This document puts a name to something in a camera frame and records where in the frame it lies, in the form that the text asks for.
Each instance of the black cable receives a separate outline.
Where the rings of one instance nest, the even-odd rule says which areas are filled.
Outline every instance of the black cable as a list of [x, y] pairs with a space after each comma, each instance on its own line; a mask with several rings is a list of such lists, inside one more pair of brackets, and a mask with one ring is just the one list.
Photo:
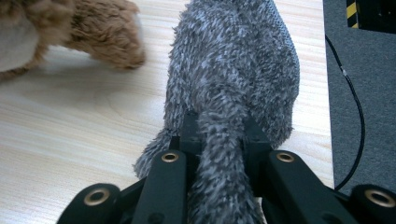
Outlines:
[[363, 110], [361, 109], [361, 102], [359, 101], [358, 95], [355, 92], [355, 88], [353, 87], [352, 81], [350, 80], [349, 76], [347, 75], [347, 71], [343, 68], [340, 58], [338, 57], [337, 51], [335, 50], [334, 46], [332, 45], [332, 41], [330, 41], [329, 37], [327, 37], [326, 35], [325, 35], [325, 38], [326, 38], [326, 41], [329, 44], [330, 48], [332, 49], [332, 54], [334, 55], [335, 60], [337, 61], [338, 66], [340, 67], [341, 72], [343, 73], [350, 90], [352, 91], [353, 98], [355, 99], [356, 106], [359, 109], [359, 115], [361, 117], [361, 142], [360, 142], [359, 149], [358, 149], [358, 155], [356, 156], [356, 159], [353, 162], [352, 168], [350, 169], [347, 176], [344, 178], [344, 180], [340, 184], [338, 184], [334, 188], [335, 190], [338, 191], [349, 181], [349, 179], [355, 174], [355, 171], [358, 168], [359, 162], [361, 161], [361, 155], [363, 154], [364, 139], [366, 136], [366, 128], [365, 128], [365, 123], [364, 123]]

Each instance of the brown fur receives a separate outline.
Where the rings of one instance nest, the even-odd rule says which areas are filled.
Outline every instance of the brown fur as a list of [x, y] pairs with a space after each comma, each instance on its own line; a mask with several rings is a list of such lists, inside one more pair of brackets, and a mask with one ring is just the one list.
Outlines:
[[0, 72], [0, 81], [23, 74], [43, 62], [50, 45], [85, 51], [118, 68], [136, 68], [145, 61], [141, 31], [126, 0], [1, 0], [0, 20], [17, 21], [21, 14], [34, 25], [39, 42], [35, 56], [23, 67]]

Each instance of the gray carpet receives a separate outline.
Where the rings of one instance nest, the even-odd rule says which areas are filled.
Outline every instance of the gray carpet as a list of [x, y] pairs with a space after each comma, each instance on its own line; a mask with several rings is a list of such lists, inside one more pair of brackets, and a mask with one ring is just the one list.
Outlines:
[[[346, 0], [323, 0], [325, 31], [361, 100], [366, 143], [361, 164], [341, 189], [360, 184], [396, 192], [396, 35], [347, 27]], [[360, 142], [359, 112], [327, 45], [335, 185], [347, 175]]]

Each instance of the light wood surface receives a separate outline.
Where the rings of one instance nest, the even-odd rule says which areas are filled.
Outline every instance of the light wood surface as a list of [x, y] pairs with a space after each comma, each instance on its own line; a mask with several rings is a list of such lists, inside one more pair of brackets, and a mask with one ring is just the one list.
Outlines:
[[[48, 62], [0, 85], [0, 223], [55, 223], [82, 189], [133, 184], [132, 164], [163, 126], [172, 28], [188, 0], [135, 0], [147, 63], [120, 72], [53, 48]], [[281, 147], [332, 187], [321, 0], [276, 0], [301, 64], [294, 131]]]

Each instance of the wooden table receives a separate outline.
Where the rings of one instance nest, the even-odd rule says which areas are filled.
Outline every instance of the wooden table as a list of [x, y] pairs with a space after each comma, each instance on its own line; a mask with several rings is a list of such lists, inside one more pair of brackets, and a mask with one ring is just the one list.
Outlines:
[[[173, 27], [189, 0], [135, 0], [147, 63], [120, 72], [53, 48], [48, 62], [0, 85], [0, 223], [55, 223], [82, 189], [133, 184], [132, 165], [163, 126]], [[332, 148], [321, 0], [276, 0], [301, 64], [298, 153], [332, 187]]]

